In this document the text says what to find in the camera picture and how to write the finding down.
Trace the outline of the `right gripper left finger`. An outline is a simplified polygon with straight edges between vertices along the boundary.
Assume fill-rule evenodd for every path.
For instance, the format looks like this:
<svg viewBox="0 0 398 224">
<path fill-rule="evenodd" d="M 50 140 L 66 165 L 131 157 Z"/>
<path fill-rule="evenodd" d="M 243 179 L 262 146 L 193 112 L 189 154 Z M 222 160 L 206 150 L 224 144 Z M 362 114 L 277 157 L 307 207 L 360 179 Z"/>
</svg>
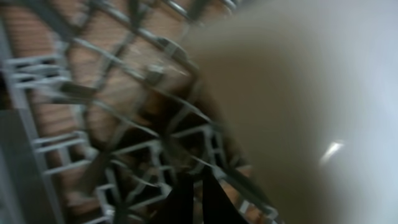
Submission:
<svg viewBox="0 0 398 224">
<path fill-rule="evenodd" d="M 192 224 L 193 195 L 193 177 L 181 175 L 163 206 L 152 217 L 152 224 Z"/>
</svg>

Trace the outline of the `pink bowl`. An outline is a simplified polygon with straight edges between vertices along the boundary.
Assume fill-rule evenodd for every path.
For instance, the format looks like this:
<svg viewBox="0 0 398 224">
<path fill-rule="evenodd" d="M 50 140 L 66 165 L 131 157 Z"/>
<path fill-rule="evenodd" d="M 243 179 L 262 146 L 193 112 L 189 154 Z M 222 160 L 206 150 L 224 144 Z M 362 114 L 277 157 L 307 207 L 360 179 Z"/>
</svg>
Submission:
<svg viewBox="0 0 398 224">
<path fill-rule="evenodd" d="M 259 1 L 187 49 L 286 223 L 397 222 L 397 1 Z"/>
</svg>

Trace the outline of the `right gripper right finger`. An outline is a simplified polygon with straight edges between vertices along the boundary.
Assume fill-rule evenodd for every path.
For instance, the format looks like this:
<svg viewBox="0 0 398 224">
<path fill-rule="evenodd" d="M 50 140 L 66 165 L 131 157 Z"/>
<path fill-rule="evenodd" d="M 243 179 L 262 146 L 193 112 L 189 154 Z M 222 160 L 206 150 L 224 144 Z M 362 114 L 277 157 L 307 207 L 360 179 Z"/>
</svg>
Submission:
<svg viewBox="0 0 398 224">
<path fill-rule="evenodd" d="M 202 177 L 203 223 L 248 224 L 246 219 L 234 207 L 209 167 L 203 169 Z"/>
</svg>

